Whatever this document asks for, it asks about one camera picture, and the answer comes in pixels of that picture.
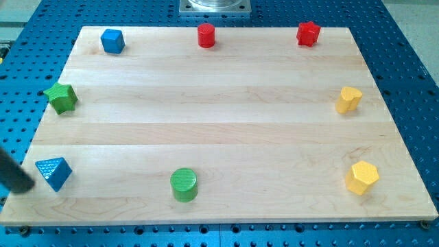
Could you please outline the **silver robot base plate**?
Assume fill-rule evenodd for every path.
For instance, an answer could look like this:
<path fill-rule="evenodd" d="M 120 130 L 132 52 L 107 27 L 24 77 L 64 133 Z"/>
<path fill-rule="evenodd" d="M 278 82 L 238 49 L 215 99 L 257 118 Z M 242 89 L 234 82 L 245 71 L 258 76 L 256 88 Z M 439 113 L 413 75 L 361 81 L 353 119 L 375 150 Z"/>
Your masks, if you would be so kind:
<path fill-rule="evenodd" d="M 251 0 L 180 0 L 179 13 L 196 14 L 250 14 Z"/>

